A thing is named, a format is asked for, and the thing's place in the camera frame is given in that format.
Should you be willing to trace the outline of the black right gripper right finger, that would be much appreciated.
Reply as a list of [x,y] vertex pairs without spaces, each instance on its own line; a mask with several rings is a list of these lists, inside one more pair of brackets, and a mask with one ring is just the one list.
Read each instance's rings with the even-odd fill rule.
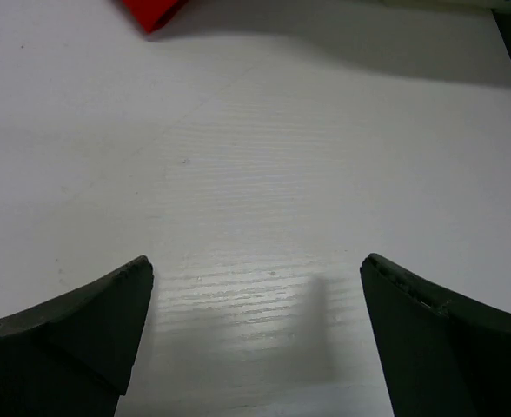
[[511,416],[511,314],[387,258],[362,287],[396,416]]

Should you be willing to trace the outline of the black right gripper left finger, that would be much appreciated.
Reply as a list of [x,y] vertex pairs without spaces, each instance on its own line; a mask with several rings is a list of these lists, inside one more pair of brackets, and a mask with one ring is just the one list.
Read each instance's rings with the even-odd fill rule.
[[154,271],[137,257],[0,318],[0,416],[112,416],[127,392]]

